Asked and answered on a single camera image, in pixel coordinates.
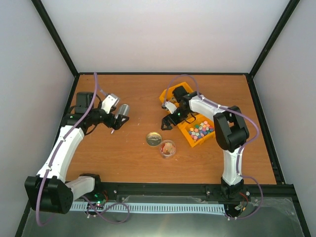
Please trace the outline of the clear glass jar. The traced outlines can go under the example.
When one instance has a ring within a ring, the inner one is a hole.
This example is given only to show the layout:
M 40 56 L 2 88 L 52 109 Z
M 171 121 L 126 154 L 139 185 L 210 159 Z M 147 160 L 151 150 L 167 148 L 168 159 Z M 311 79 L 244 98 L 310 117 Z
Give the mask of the clear glass jar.
M 158 148 L 160 155 L 165 158 L 171 158 L 176 153 L 176 145 L 171 140 L 163 140 Z

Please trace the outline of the yellow star candy bin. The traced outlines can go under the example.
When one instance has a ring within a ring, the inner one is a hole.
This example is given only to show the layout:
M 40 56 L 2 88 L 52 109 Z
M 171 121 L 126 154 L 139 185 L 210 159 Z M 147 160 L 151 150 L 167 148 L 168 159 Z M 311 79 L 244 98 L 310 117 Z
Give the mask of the yellow star candy bin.
M 191 118 L 178 127 L 192 148 L 215 138 L 214 123 L 206 118 Z

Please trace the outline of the gold jar lid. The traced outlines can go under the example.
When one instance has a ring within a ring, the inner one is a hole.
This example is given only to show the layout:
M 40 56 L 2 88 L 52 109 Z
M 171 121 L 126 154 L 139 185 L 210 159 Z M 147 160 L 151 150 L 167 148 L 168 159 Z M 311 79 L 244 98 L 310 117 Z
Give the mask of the gold jar lid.
M 152 131 L 146 135 L 146 143 L 151 147 L 159 146 L 162 142 L 162 136 L 160 133 Z

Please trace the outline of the silver metal scoop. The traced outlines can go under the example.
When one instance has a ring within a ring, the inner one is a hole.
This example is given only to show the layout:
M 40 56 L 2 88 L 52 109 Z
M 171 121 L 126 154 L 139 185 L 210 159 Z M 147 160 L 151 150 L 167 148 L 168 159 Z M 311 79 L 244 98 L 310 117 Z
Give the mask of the silver metal scoop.
M 119 109 L 118 109 L 118 111 L 117 111 L 117 113 L 115 115 L 114 125 L 113 125 L 113 128 L 112 128 L 111 134 L 113 134 L 115 130 L 119 129 L 119 128 L 116 128 L 116 118 L 117 118 L 117 116 L 119 114 L 128 116 L 129 110 L 130 110 L 130 106 L 128 104 L 123 104 L 123 105 L 121 105 L 119 107 Z

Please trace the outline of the yellow popsicle candy bin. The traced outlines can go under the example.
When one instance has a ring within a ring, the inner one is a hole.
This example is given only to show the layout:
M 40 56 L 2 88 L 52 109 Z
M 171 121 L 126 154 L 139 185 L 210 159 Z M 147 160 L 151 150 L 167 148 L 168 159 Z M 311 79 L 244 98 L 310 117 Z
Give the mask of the yellow popsicle candy bin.
M 192 113 L 189 114 L 184 121 L 180 122 L 177 127 L 182 130 L 189 130 L 191 127 L 195 128 L 196 125 L 200 125 L 205 120 L 205 116 L 198 113 Z

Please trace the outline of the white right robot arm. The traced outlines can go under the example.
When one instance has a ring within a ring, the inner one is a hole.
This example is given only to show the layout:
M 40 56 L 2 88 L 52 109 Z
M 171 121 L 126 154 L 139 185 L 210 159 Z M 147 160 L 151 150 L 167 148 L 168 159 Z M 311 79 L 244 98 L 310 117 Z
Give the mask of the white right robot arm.
M 171 96 L 168 96 L 168 89 L 162 95 L 162 108 L 169 112 L 161 121 L 162 130 L 171 130 L 193 113 L 205 116 L 213 122 L 215 138 L 224 156 L 221 193 L 225 199 L 234 198 L 244 185 L 241 160 L 243 145 L 249 138 L 239 107 L 223 107 L 196 91 L 189 93 L 182 85 L 176 87 Z

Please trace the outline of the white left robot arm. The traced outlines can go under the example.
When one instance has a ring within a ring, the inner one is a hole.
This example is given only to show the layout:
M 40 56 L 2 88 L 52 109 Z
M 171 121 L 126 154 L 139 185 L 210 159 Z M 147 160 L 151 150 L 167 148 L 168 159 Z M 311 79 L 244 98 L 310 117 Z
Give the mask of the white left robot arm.
M 73 201 L 87 194 L 96 199 L 102 195 L 103 187 L 98 174 L 83 173 L 77 179 L 66 182 L 66 174 L 71 160 L 83 138 L 99 124 L 112 130 L 120 129 L 128 120 L 130 106 L 108 94 L 98 106 L 94 92 L 79 92 L 76 103 L 63 117 L 59 137 L 49 158 L 36 176 L 29 176 L 25 189 L 34 211 L 66 214 Z

